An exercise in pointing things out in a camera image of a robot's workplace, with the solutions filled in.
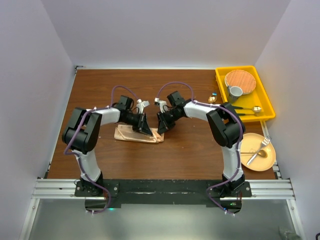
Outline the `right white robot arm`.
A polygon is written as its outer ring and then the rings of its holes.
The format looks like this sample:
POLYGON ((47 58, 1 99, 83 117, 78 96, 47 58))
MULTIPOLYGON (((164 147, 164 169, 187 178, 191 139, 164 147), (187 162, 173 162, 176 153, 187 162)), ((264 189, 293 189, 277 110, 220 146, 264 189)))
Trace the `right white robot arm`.
POLYGON ((223 156, 222 182, 215 185, 230 197, 235 196, 245 183, 245 175, 241 166, 240 148, 246 130, 243 122, 230 103, 209 104, 194 99, 184 99, 178 91, 167 96, 167 102, 154 99, 159 106, 157 113, 159 134, 171 130, 181 118, 195 118, 208 122, 216 143, 221 147, 223 156))

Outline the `peach satin napkin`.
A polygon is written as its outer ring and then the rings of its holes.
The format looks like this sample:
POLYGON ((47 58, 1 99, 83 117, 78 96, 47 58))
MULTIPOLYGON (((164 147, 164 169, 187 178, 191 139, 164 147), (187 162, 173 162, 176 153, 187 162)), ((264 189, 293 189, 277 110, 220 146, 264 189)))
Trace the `peach satin napkin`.
POLYGON ((165 134, 159 134, 156 128, 151 128, 152 135, 134 132, 129 125, 119 124, 114 131, 114 138, 125 142, 139 142, 147 144, 159 144, 164 142, 165 134))

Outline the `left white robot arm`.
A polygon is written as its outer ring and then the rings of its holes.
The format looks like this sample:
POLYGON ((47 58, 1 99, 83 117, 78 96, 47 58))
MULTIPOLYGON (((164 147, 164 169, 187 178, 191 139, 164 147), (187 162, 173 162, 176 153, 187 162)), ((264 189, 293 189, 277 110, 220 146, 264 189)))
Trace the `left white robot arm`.
POLYGON ((80 189, 92 196, 106 193, 103 174, 98 166, 95 147, 103 125, 124 123, 139 134, 152 136, 144 108, 150 103, 138 99, 136 112, 134 100, 122 95, 118 102, 110 106, 94 109, 76 107, 63 131, 62 141, 66 144, 65 155, 74 155, 80 168, 80 189))

